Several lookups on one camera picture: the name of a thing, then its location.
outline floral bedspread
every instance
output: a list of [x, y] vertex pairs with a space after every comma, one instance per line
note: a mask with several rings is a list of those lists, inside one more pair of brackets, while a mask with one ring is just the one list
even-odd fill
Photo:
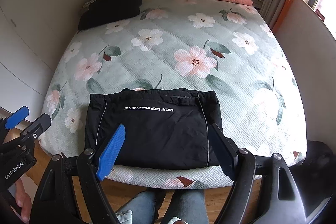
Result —
[[[51, 154], [80, 154], [90, 93], [123, 88], [215, 90], [223, 131], [256, 155], [288, 165], [306, 155], [305, 116], [295, 78], [253, 7], [217, 0], [143, 0], [142, 13], [78, 32], [50, 84], [40, 137]], [[114, 166], [110, 179], [161, 188], [230, 185], [219, 166], [171, 171]]]

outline jeans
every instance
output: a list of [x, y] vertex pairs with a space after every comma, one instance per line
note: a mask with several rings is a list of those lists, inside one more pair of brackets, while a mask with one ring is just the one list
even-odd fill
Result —
[[[153, 224], [166, 196], [166, 190], [148, 188], [137, 194], [117, 212], [132, 211], [132, 224]], [[173, 217], [188, 224], [209, 224], [205, 209], [203, 190], [175, 190], [161, 224], [167, 224]]]

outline flower stem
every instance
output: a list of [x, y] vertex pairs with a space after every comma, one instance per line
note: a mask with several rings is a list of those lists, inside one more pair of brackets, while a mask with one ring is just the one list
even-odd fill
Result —
[[105, 50], [108, 46], [109, 46], [109, 45], [107, 45], [105, 48], [103, 48], [103, 49], [100, 51], [100, 53], [98, 53], [98, 55], [101, 54], [101, 52], [102, 52], [103, 50]]
[[208, 40], [204, 43], [203, 49], [205, 49], [205, 45], [208, 43], [208, 41], [210, 41], [210, 39], [208, 39]]
[[59, 91], [61, 91], [63, 88], [64, 88], [64, 86], [65, 86], [65, 84], [67, 83], [68, 81], [66, 80], [66, 82], [64, 83], [64, 85], [63, 85], [63, 87], [61, 87], [61, 89], [59, 90]]
[[157, 85], [155, 86], [154, 89], [156, 89], [156, 88], [158, 87], [158, 85], [161, 83], [161, 81], [162, 81], [162, 77], [163, 77], [163, 75], [161, 74], [161, 79], [160, 79], [160, 81], [157, 83]]

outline flower center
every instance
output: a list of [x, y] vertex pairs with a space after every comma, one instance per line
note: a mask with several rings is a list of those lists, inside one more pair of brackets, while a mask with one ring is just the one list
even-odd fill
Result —
[[193, 64], [194, 66], [198, 65], [199, 63], [200, 63], [199, 60], [197, 60], [197, 59], [192, 59], [192, 64]]

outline window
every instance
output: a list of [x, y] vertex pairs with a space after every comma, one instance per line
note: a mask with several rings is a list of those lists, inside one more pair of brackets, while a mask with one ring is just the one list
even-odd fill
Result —
[[336, 39], [336, 0], [309, 0], [308, 5], [322, 19]]

